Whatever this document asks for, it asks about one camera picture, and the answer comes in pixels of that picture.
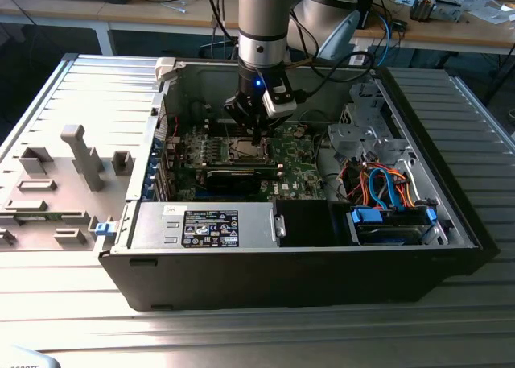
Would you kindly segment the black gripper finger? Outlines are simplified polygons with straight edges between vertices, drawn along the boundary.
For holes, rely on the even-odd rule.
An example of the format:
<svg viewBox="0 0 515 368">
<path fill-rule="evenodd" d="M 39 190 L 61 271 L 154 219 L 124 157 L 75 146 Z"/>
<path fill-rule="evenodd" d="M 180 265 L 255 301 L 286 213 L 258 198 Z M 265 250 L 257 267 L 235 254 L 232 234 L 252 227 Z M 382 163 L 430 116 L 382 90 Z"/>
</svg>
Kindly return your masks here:
<svg viewBox="0 0 515 368">
<path fill-rule="evenodd" d="M 261 115 L 251 97 L 242 93 L 235 93 L 225 101 L 223 109 L 238 126 L 243 127 L 252 136 L 252 144 L 254 146 L 261 142 Z"/>
<path fill-rule="evenodd" d="M 261 128 L 261 136 L 271 136 L 274 131 L 288 119 L 288 116 L 277 119 L 268 119 L 267 123 Z"/>
</svg>

